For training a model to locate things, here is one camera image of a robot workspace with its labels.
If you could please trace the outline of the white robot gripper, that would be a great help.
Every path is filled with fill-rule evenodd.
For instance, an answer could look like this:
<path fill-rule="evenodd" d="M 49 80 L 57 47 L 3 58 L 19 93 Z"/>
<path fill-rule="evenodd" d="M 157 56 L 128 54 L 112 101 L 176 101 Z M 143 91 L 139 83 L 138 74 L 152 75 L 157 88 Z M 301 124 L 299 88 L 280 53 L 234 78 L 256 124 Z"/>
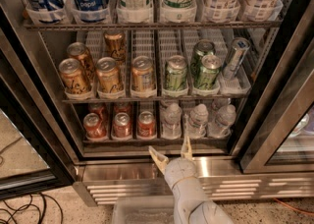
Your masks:
<path fill-rule="evenodd" d="M 148 151 L 159 171 L 164 174 L 165 180 L 169 186 L 174 186 L 182 179 L 197 176 L 196 166 L 194 162 L 191 161 L 192 148 L 189 136 L 185 136 L 183 139 L 181 158 L 169 162 L 167 156 L 158 152 L 151 145 L 148 146 Z"/>

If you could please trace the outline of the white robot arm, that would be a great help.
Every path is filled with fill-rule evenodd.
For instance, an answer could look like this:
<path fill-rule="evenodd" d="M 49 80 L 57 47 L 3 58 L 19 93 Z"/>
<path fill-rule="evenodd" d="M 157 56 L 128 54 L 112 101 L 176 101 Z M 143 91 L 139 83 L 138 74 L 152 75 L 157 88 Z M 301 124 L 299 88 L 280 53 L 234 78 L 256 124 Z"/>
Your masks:
<path fill-rule="evenodd" d="M 148 150 L 173 193 L 175 224 L 234 224 L 232 218 L 206 195 L 192 160 L 189 136 L 184 137 L 179 158 L 170 160 L 153 146 Z"/>

